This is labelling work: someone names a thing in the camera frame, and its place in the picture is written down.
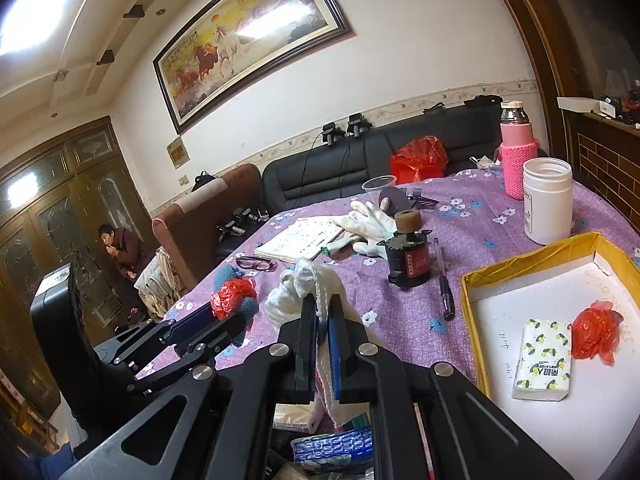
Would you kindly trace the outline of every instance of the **black bag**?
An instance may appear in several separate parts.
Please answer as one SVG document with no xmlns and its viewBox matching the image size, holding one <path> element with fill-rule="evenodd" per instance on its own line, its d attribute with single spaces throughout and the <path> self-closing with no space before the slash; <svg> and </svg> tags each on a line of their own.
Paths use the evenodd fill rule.
<svg viewBox="0 0 640 480">
<path fill-rule="evenodd" d="M 204 186 L 205 184 L 208 184 L 214 179 L 215 179 L 214 176 L 211 176 L 206 171 L 203 171 L 201 174 L 199 174 L 196 177 L 195 179 L 196 183 L 193 185 L 193 188 L 191 188 L 191 191 L 196 191 L 196 189 L 200 189 L 202 186 Z"/>
</svg>

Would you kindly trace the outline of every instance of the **white plastic jar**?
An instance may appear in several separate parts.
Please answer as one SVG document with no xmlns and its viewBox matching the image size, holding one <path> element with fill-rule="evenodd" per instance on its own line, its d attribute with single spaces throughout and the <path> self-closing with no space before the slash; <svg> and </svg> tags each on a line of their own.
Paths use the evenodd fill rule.
<svg viewBox="0 0 640 480">
<path fill-rule="evenodd" d="M 547 245 L 571 234 L 574 194 L 572 169 L 557 158 L 532 158 L 524 163 L 524 231 Z"/>
</svg>

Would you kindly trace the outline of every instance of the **tissue box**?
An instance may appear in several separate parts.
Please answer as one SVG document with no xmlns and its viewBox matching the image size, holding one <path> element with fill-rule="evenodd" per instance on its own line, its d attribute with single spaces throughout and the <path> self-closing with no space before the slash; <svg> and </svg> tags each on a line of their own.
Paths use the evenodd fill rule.
<svg viewBox="0 0 640 480">
<path fill-rule="evenodd" d="M 561 400 L 569 393 L 570 377 L 571 324 L 527 320 L 511 397 Z"/>
</svg>

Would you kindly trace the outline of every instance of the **purple floral tablecloth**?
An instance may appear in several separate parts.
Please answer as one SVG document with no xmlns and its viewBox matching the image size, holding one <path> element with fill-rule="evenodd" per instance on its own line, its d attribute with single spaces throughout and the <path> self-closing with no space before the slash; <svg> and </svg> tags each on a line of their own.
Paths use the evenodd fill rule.
<svg viewBox="0 0 640 480">
<path fill-rule="evenodd" d="M 488 266 L 540 246 L 524 233 L 524 205 L 504 192 L 500 171 L 467 170 L 447 178 L 428 179 L 409 184 L 422 189 L 422 195 L 439 200 L 435 211 L 422 211 L 425 228 L 433 230 L 444 252 L 450 286 L 460 304 L 460 278 L 475 269 Z M 379 192 L 361 194 L 358 200 L 377 202 Z M 297 218 L 344 215 L 351 198 L 331 200 L 293 209 L 271 218 L 239 249 L 238 254 L 253 254 Z M 640 267 L 640 237 L 625 218 L 609 203 L 574 183 L 574 234 L 598 231 L 629 254 Z M 459 309 L 456 319 L 442 319 L 442 300 L 437 280 L 401 290 L 386 279 L 388 267 L 381 258 L 367 258 L 350 248 L 335 259 L 318 256 L 316 263 L 331 264 L 344 283 L 351 304 L 363 322 L 380 336 L 387 347 L 403 361 L 430 366 L 448 361 L 472 381 L 476 380 L 474 359 L 465 319 Z M 280 273 L 291 264 L 280 262 L 275 272 L 250 271 L 257 283 L 258 301 L 278 285 Z M 208 303 L 212 293 L 213 270 L 189 294 L 178 301 L 166 318 L 181 319 Z M 217 368 L 240 364 L 256 349 L 276 341 L 276 333 L 265 316 L 258 313 L 241 348 L 229 347 L 216 359 Z M 177 360 L 172 348 L 165 349 L 140 376 Z"/>
</svg>

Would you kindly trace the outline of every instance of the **wooden cabinet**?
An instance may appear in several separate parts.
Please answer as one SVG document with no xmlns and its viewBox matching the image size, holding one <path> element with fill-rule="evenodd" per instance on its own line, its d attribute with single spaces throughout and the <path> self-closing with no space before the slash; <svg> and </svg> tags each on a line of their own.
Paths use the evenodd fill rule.
<svg viewBox="0 0 640 480">
<path fill-rule="evenodd" d="M 103 120 L 90 126 L 0 170 L 0 370 L 45 416 L 60 394 L 31 325 L 41 279 L 74 264 L 95 346 L 126 323 L 130 307 L 98 227 L 125 227 L 149 248 L 158 246 L 111 125 Z"/>
</svg>

